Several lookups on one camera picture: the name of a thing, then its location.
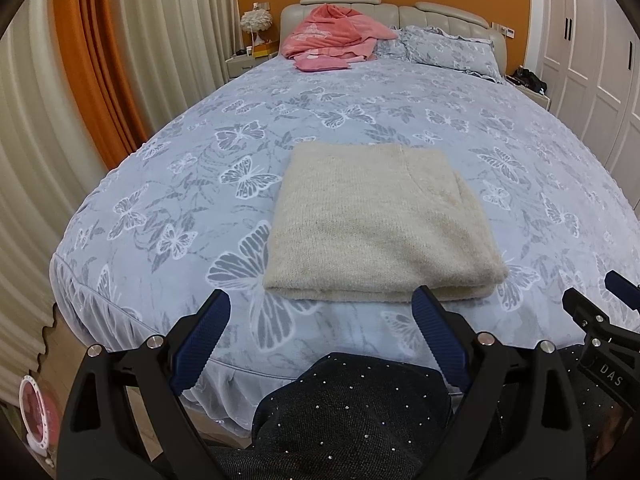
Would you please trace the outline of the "white wardrobe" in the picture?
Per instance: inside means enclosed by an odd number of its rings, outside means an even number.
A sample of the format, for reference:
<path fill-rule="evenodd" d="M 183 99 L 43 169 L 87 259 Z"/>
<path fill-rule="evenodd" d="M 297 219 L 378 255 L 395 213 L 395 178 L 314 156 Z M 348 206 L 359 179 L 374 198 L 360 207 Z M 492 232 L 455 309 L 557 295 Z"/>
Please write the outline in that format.
<path fill-rule="evenodd" d="M 550 110 L 629 196 L 639 186 L 639 37 L 616 0 L 532 0 Z"/>

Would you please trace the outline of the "cream knitted sweater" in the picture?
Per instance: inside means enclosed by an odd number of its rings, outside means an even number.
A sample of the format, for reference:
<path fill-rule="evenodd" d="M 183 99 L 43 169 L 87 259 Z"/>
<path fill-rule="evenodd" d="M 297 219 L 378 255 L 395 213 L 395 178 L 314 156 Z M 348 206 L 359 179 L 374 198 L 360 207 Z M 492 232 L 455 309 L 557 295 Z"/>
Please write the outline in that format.
<path fill-rule="evenodd" d="M 264 286 L 288 299 L 485 298 L 508 277 L 484 208 L 447 156 L 399 144 L 292 151 Z"/>

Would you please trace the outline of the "white left nightstand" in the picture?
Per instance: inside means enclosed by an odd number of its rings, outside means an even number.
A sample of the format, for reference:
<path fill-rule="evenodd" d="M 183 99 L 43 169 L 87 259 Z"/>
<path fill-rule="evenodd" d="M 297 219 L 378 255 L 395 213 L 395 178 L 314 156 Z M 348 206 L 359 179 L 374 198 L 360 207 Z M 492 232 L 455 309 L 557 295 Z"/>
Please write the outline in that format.
<path fill-rule="evenodd" d="M 262 63 L 272 60 L 278 56 L 277 52 L 263 56 L 262 58 L 254 58 L 253 55 L 233 55 L 226 61 L 228 79 L 232 80 L 241 77 L 252 68 Z"/>

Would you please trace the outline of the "orange curtain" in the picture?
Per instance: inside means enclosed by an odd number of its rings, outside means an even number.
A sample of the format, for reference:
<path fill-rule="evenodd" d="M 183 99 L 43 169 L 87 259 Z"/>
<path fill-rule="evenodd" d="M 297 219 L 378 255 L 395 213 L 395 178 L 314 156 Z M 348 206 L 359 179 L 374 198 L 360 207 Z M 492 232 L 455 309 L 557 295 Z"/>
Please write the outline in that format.
<path fill-rule="evenodd" d="M 116 37 L 112 0 L 52 0 L 64 73 L 107 169 L 148 140 Z"/>

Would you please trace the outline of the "yellow box on nightstand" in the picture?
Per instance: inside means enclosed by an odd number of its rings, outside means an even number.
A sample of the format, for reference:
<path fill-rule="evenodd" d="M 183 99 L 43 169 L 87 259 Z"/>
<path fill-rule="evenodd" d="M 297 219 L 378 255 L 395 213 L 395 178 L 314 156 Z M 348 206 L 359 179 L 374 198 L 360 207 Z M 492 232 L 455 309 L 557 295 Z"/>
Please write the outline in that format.
<path fill-rule="evenodd" d="M 256 44 L 253 47 L 252 55 L 254 58 L 269 58 L 277 55 L 279 52 L 279 43 L 277 41 L 267 41 L 263 44 Z"/>

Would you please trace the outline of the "white right nightstand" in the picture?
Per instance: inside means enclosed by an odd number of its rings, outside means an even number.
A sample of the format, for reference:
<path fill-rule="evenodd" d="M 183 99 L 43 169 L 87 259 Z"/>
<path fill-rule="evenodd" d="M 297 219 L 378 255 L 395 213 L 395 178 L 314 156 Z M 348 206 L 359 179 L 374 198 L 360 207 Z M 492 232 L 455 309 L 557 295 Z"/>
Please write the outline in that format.
<path fill-rule="evenodd" d="M 537 103 L 539 106 L 543 107 L 545 110 L 550 110 L 550 105 L 551 105 L 550 98 L 546 96 L 544 93 L 529 89 L 521 81 L 511 76 L 506 76 L 506 81 L 515 89 L 518 89 L 519 92 L 522 92 L 524 96 L 527 96 L 529 99 Z"/>

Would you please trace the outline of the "black sparkly trousers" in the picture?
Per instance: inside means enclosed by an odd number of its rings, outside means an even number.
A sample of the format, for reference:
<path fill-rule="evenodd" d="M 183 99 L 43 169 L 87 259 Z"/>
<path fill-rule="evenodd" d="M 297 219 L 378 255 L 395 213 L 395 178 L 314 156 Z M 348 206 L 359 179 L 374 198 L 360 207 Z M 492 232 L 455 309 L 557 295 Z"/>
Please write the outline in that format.
<path fill-rule="evenodd" d="M 578 408 L 589 479 L 639 474 L 639 421 L 560 358 Z M 421 479 L 460 403 L 438 370 L 333 353 L 262 399 L 246 448 L 210 452 L 230 479 Z"/>

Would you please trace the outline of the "black item on nightstand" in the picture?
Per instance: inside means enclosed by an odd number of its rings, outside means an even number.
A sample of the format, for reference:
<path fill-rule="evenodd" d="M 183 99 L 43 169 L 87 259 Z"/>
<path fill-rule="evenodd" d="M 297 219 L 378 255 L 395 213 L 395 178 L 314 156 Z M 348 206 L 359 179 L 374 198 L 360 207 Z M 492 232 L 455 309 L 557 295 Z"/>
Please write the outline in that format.
<path fill-rule="evenodd" d="M 518 66 L 510 75 L 510 81 L 517 86 L 523 86 L 526 89 L 539 94 L 546 94 L 548 86 L 534 72 L 524 66 Z"/>

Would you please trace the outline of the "cream curtain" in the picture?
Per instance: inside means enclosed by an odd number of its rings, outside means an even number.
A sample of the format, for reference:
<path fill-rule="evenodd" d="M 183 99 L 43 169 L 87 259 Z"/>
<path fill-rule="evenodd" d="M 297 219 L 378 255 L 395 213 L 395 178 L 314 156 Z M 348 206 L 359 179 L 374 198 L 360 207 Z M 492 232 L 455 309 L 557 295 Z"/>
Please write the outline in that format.
<path fill-rule="evenodd" d="M 112 0 L 116 37 L 149 138 L 221 87 L 239 49 L 238 0 Z M 70 90 L 52 0 L 1 0 L 1 399 L 46 350 L 49 261 L 107 173 Z"/>

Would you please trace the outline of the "grey butterfly pillow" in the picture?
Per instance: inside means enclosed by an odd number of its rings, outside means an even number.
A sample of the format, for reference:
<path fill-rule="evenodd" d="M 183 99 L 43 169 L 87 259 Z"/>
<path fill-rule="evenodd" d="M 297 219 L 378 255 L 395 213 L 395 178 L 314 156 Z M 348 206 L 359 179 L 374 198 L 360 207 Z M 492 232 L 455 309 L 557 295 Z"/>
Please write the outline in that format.
<path fill-rule="evenodd" d="M 396 39 L 378 40 L 373 51 L 376 58 L 446 68 L 498 84 L 503 82 L 494 44 L 489 39 L 450 35 L 433 26 L 408 25 L 395 32 Z"/>

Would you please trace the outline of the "beige leather headboard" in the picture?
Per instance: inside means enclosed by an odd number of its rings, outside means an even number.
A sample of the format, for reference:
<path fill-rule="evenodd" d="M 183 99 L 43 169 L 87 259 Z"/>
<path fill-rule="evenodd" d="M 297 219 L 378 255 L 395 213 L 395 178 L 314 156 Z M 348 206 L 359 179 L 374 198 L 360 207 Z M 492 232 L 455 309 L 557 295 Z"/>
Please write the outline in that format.
<path fill-rule="evenodd" d="M 439 3 L 419 1 L 413 6 L 396 6 L 382 0 L 299 0 L 286 6 L 280 14 L 280 44 L 314 10 L 325 3 L 353 8 L 388 26 L 433 26 L 449 35 L 484 38 L 492 42 L 502 76 L 506 76 L 506 38 L 481 16 Z"/>

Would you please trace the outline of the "white nightstand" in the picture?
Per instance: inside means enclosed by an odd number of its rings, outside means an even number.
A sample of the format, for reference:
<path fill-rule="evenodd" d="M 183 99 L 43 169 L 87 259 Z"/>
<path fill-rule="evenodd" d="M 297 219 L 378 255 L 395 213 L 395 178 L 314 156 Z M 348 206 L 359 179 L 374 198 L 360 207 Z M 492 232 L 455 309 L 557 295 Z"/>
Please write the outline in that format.
<path fill-rule="evenodd" d="M 529 99 L 537 103 L 539 106 L 543 107 L 545 110 L 550 110 L 550 105 L 551 105 L 550 98 L 546 96 L 544 93 L 529 89 L 521 81 L 511 76 L 506 76 L 506 81 L 515 89 L 518 89 L 519 92 L 522 92 L 524 96 L 527 96 Z"/>
<path fill-rule="evenodd" d="M 232 80 L 241 77 L 252 68 L 262 63 L 272 60 L 278 56 L 277 52 L 263 56 L 262 58 L 254 58 L 253 55 L 233 55 L 226 61 L 228 79 Z"/>

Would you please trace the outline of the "pink garment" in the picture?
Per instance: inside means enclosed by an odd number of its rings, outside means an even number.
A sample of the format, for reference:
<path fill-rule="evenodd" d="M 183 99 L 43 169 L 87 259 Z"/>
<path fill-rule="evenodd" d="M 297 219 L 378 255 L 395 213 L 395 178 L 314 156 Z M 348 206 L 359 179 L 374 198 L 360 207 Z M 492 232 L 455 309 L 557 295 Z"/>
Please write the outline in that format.
<path fill-rule="evenodd" d="M 372 58 L 379 41 L 397 38 L 397 32 L 369 15 L 325 3 L 281 42 L 280 55 L 305 73 L 349 70 Z"/>

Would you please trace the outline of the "pink round fan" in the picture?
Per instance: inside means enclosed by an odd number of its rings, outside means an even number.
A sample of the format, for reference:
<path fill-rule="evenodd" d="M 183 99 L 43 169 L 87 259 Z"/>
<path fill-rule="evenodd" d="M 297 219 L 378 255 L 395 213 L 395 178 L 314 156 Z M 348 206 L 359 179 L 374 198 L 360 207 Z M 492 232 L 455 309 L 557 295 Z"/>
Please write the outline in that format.
<path fill-rule="evenodd" d="M 39 387 L 32 375 L 25 375 L 18 389 L 26 443 L 32 452 L 51 459 L 51 450 L 58 445 L 60 418 L 54 403 Z"/>

